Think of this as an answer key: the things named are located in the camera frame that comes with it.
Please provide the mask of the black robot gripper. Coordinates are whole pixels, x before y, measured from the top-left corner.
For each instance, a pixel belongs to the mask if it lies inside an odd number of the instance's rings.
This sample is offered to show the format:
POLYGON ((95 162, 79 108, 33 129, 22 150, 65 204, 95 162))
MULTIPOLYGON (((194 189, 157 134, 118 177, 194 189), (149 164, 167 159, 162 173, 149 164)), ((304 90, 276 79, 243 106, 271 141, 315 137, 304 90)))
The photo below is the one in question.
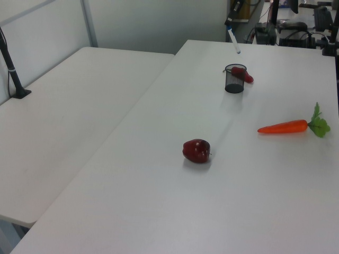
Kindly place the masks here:
POLYGON ((225 26, 232 26, 233 25, 233 19, 238 17, 238 13, 240 12, 241 8, 243 6, 243 0, 235 0, 231 4, 230 12, 228 14, 227 19, 225 20, 225 26))

